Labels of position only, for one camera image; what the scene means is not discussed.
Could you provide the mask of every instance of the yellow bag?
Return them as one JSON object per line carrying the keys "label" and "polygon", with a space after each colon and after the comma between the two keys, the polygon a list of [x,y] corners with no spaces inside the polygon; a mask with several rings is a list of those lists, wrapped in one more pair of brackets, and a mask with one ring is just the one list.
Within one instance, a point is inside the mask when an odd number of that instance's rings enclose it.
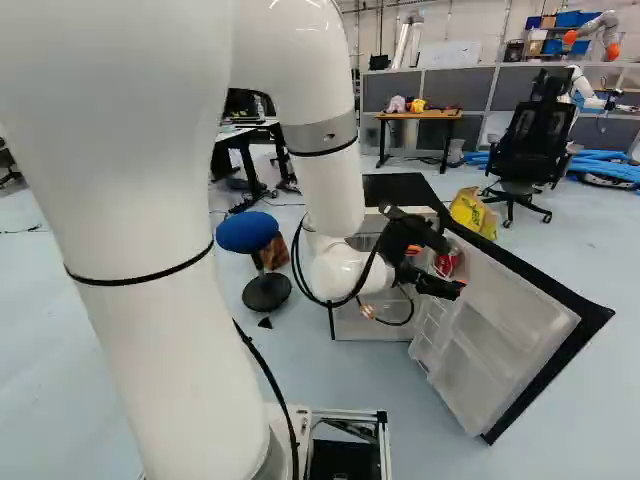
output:
{"label": "yellow bag", "polygon": [[424,106],[427,104],[424,100],[420,98],[416,98],[413,102],[411,102],[411,113],[423,113]]}
{"label": "yellow bag", "polygon": [[461,188],[451,202],[449,211],[460,225],[495,241],[498,238],[499,216],[478,197],[479,190],[479,187]]}

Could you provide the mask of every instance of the table leg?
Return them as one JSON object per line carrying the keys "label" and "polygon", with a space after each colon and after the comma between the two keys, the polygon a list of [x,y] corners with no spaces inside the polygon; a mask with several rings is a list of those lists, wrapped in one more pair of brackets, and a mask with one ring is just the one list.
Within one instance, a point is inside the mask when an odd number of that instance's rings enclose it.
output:
{"label": "table leg", "polygon": [[251,158],[251,152],[249,151],[249,142],[242,139],[239,145],[240,155],[242,156],[242,166],[247,174],[247,181],[249,182],[249,191],[254,197],[260,194],[260,182],[258,181],[258,174],[256,173],[255,166],[253,165],[253,159]]}
{"label": "table leg", "polygon": [[289,170],[287,168],[287,163],[289,160],[289,155],[284,151],[285,141],[284,136],[282,135],[282,129],[280,128],[280,124],[274,125],[270,129],[273,138],[275,139],[276,146],[276,155],[278,161],[278,169],[280,170],[280,178],[285,182],[289,181]]}
{"label": "table leg", "polygon": [[447,139],[444,142],[444,153],[442,154],[442,163],[440,164],[440,173],[447,171],[447,158],[449,157],[449,145],[453,138],[453,128],[455,120],[447,120]]}
{"label": "table leg", "polygon": [[289,173],[289,162],[291,162],[291,158],[284,149],[286,142],[284,141],[284,135],[282,134],[280,124],[275,124],[269,131],[273,134],[273,138],[275,139],[277,154],[276,160],[278,162],[278,169],[280,170],[280,181],[276,185],[276,188],[284,192],[297,193],[300,195],[300,189],[296,186],[295,175]]}
{"label": "table leg", "polygon": [[385,140],[386,130],[387,130],[387,121],[380,120],[380,160],[378,160],[378,163],[376,163],[376,168],[380,168],[381,166],[383,166],[384,163],[389,158],[389,155],[385,155],[384,153],[384,140]]}

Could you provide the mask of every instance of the desk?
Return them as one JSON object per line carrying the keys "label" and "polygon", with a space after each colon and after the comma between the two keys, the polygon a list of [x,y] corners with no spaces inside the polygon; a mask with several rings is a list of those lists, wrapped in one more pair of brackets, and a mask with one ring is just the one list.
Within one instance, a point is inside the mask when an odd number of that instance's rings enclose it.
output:
{"label": "desk", "polygon": [[275,117],[266,117],[262,123],[241,123],[238,124],[238,126],[253,128],[255,130],[265,130],[273,135],[277,156],[275,159],[271,159],[271,165],[277,161],[278,169],[280,170],[280,181],[276,185],[276,188],[278,190],[300,194],[300,190],[295,185],[297,183],[295,173],[289,173],[290,158],[289,154],[285,151],[286,143],[284,141],[284,135],[282,134],[282,128],[280,128],[280,122]]}
{"label": "desk", "polygon": [[390,120],[446,120],[447,121],[447,139],[444,144],[444,153],[442,154],[442,163],[440,164],[440,173],[447,170],[447,157],[449,155],[449,144],[453,137],[453,127],[455,121],[462,117],[461,109],[451,110],[427,110],[423,113],[379,113],[376,118],[380,120],[380,160],[376,163],[376,168],[380,168],[385,164],[390,155],[384,152],[385,132],[387,122]]}
{"label": "desk", "polygon": [[[255,203],[266,195],[274,198],[277,192],[271,192],[267,186],[260,183],[258,174],[256,173],[253,159],[251,158],[251,152],[249,151],[250,133],[256,130],[253,126],[243,126],[236,128],[233,132],[221,132],[216,137],[216,144],[213,148],[213,155],[211,158],[211,173],[213,174],[214,181],[225,178],[228,175],[236,172],[237,168],[231,167],[231,160],[229,158],[229,150],[239,150],[242,157],[242,166],[247,174],[248,190],[251,194],[250,198],[245,198],[242,203],[229,209],[229,213],[240,213],[255,205]],[[224,161],[225,165],[220,169],[220,165],[214,167],[216,161]]]}

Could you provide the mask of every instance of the wooden table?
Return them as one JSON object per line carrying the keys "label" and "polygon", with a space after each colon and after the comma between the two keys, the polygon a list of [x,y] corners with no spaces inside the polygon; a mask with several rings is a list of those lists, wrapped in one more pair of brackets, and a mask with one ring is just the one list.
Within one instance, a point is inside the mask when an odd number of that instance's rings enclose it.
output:
{"label": "wooden table", "polygon": [[455,121],[462,117],[462,109],[451,110],[426,110],[423,113],[379,113],[376,118],[380,120],[380,160],[376,163],[376,168],[380,168],[385,164],[391,155],[385,154],[384,140],[387,129],[387,122],[390,120],[448,120],[447,122],[447,139],[444,144],[444,153],[442,154],[442,163],[440,164],[440,173],[447,170],[447,157],[449,155],[449,144],[453,137]]}

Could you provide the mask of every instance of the black stool base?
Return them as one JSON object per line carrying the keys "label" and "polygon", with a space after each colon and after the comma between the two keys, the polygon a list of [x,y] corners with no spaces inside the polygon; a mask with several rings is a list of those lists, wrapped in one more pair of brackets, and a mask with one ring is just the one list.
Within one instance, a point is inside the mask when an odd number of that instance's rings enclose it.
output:
{"label": "black stool base", "polygon": [[242,302],[254,312],[273,312],[291,293],[291,281],[281,273],[265,273],[251,280],[242,291]]}

